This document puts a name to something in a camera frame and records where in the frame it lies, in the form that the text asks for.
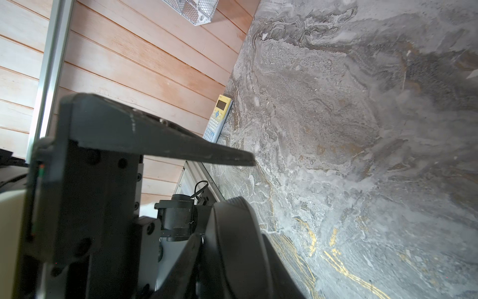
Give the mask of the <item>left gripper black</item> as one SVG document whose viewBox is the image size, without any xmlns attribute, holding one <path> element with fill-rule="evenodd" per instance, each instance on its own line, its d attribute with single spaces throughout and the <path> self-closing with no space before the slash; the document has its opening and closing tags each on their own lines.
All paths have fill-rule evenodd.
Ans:
<svg viewBox="0 0 478 299">
<path fill-rule="evenodd" d="M 93 93 L 59 102 L 57 137 L 34 145 L 22 212 L 15 299 L 148 299 L 154 224 L 139 216 L 142 155 L 255 166 L 165 118 Z"/>
</svg>

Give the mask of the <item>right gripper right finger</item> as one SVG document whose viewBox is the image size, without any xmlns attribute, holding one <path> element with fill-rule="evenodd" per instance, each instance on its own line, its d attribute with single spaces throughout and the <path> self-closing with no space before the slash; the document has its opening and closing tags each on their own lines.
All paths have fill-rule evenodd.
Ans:
<svg viewBox="0 0 478 299">
<path fill-rule="evenodd" d="M 290 274 L 286 270 L 271 242 L 265 234 L 262 235 L 271 270 L 274 299 L 305 299 Z"/>
</svg>

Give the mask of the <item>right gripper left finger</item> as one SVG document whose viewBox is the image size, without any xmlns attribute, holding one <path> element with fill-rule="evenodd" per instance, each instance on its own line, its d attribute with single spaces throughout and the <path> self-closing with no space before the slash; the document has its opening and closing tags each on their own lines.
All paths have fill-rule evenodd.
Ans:
<svg viewBox="0 0 478 299">
<path fill-rule="evenodd" d="M 190 236 L 170 273 L 150 299 L 197 299 L 197 273 L 202 236 Z"/>
</svg>

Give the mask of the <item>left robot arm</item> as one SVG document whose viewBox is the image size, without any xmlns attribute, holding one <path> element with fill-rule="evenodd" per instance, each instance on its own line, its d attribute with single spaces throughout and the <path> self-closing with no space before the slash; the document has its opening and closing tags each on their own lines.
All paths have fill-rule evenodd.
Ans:
<svg viewBox="0 0 478 299">
<path fill-rule="evenodd" d="M 122 103 L 64 97 L 56 134 L 34 143 L 30 162 L 1 158 L 1 297 L 149 297 L 161 239 L 202 232 L 212 205 L 175 194 L 155 205 L 155 218 L 140 216 L 144 156 L 255 164 L 251 153 Z"/>
</svg>

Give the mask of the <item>black mouse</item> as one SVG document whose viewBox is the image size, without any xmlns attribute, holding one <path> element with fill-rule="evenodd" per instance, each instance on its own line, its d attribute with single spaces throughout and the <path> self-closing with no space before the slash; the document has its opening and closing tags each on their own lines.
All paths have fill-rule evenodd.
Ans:
<svg viewBox="0 0 478 299">
<path fill-rule="evenodd" d="M 200 299 L 270 299 L 265 242 L 251 205 L 236 197 L 215 203 L 199 264 Z"/>
</svg>

